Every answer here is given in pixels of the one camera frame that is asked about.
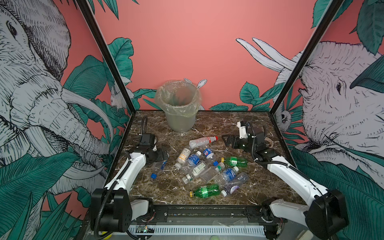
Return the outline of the clear bottle blue cap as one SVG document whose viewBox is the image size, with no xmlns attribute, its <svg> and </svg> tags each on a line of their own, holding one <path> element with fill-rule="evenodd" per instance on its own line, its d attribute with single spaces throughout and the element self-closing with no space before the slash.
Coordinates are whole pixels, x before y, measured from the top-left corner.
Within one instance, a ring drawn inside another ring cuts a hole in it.
<svg viewBox="0 0 384 240">
<path fill-rule="evenodd" d="M 163 160 L 162 162 L 153 163 L 152 174 L 151 174 L 151 178 L 153 180 L 157 179 L 158 176 L 164 172 L 167 162 L 168 162 L 167 160 Z"/>
</svg>

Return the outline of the clear bottle orange label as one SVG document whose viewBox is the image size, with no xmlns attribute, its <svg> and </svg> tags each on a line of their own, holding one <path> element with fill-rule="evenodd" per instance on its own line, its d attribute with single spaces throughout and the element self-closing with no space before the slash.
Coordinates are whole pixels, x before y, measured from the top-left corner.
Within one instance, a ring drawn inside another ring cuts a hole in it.
<svg viewBox="0 0 384 240">
<path fill-rule="evenodd" d="M 177 169 L 181 169 L 184 164 L 186 163 L 186 160 L 191 154 L 191 149 L 189 147 L 184 148 L 181 153 L 179 154 L 177 161 L 175 163 L 175 167 Z"/>
</svg>

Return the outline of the clear bottle purple label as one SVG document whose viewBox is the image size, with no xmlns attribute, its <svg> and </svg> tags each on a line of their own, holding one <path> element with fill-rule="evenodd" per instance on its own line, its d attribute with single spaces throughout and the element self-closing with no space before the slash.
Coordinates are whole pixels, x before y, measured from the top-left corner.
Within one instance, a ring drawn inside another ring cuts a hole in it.
<svg viewBox="0 0 384 240">
<path fill-rule="evenodd" d="M 240 173 L 232 181 L 228 182 L 223 186 L 221 190 L 221 195 L 225 198 L 233 193 L 235 193 L 246 181 L 249 180 L 249 175 L 247 173 Z"/>
</svg>

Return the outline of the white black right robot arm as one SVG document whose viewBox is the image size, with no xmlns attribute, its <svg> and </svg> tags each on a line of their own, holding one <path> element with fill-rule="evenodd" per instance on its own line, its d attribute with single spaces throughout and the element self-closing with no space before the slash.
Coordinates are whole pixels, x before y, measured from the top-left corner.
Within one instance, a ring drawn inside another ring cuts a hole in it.
<svg viewBox="0 0 384 240">
<path fill-rule="evenodd" d="M 227 147 L 249 153 L 253 162 L 275 174 L 290 186 L 305 204 L 294 204 L 271 198 L 262 203 L 261 216 L 265 222 L 286 219 L 301 224 L 317 238 L 329 240 L 349 225 L 345 196 L 313 181 L 290 164 L 266 142 L 266 130 L 255 129 L 251 122 L 237 123 L 238 135 L 223 135 Z"/>
</svg>

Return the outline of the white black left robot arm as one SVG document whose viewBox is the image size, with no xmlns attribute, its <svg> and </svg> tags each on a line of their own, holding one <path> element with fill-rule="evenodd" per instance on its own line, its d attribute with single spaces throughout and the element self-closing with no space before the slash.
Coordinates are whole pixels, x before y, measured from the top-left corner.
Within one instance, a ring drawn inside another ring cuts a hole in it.
<svg viewBox="0 0 384 240">
<path fill-rule="evenodd" d="M 149 215 L 151 201 L 130 201 L 129 193 L 141 169 L 152 163 L 163 163 L 169 158 L 165 148 L 135 146 L 127 151 L 127 159 L 117 175 L 91 196 L 91 230 L 96 240 L 102 240 L 114 232 L 126 232 L 131 222 Z"/>
</svg>

